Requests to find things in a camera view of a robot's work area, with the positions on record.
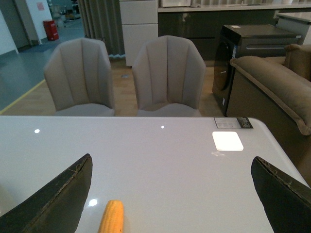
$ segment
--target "cabinet drawer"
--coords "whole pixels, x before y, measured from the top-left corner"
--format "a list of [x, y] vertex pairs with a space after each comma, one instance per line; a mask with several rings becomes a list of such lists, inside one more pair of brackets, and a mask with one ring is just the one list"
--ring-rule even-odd
[[120, 1], [122, 24], [157, 23], [157, 0]]

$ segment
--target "sofa armrest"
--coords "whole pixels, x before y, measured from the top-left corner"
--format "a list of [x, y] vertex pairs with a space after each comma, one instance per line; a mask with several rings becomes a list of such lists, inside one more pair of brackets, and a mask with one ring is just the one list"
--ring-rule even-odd
[[230, 63], [283, 109], [303, 135], [311, 135], [311, 82], [281, 64], [255, 56]]

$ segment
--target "chair backrest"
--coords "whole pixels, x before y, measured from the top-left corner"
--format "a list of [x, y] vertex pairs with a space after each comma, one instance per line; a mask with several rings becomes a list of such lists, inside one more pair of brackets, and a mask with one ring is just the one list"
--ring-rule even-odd
[[115, 108], [111, 65], [102, 41], [80, 38], [60, 44], [44, 76], [57, 111], [86, 103]]
[[145, 43], [132, 70], [139, 109], [161, 102], [199, 108], [206, 64], [190, 40], [161, 36]]

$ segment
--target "glossy table surface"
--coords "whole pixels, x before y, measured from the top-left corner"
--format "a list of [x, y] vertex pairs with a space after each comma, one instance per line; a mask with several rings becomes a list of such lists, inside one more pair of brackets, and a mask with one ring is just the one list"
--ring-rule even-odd
[[[89, 153], [92, 184], [78, 233], [97, 232], [112, 199], [124, 204], [124, 233], [273, 232], [253, 158], [305, 182], [266, 126], [250, 121], [253, 129], [219, 129], [203, 117], [0, 116], [0, 184], [21, 203]], [[237, 132], [243, 150], [218, 151], [216, 131]]]

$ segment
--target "gray curtain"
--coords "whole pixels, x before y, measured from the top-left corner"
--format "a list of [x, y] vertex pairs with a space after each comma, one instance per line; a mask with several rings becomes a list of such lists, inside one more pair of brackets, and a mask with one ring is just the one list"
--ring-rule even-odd
[[124, 55], [122, 22], [118, 0], [78, 0], [87, 38], [102, 40], [109, 55]]

